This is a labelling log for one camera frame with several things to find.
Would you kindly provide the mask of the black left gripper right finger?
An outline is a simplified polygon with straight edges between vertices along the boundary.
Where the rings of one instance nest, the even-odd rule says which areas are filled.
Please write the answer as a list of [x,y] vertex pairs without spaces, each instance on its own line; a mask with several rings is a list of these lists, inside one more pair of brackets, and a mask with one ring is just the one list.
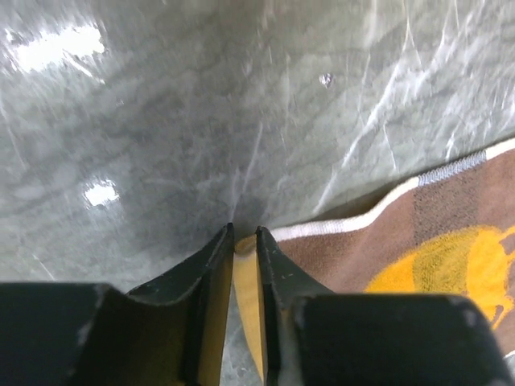
[[256,231],[266,385],[510,385],[477,306],[446,294],[336,294]]

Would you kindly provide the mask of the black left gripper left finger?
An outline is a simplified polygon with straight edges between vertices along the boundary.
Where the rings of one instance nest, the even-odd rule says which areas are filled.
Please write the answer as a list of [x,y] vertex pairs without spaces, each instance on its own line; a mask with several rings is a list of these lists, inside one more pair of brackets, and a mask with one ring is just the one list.
[[128,293],[105,283],[2,283],[2,384],[219,384],[233,247],[227,224]]

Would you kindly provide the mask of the yellow brown towel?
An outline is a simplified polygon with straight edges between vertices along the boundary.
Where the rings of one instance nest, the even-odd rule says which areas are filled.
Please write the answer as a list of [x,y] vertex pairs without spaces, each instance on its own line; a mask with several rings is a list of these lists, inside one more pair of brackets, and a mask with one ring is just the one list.
[[[408,179],[362,215],[270,233],[336,294],[466,298],[485,317],[505,362],[514,352],[513,140]],[[233,280],[264,384],[256,233],[236,245]]]

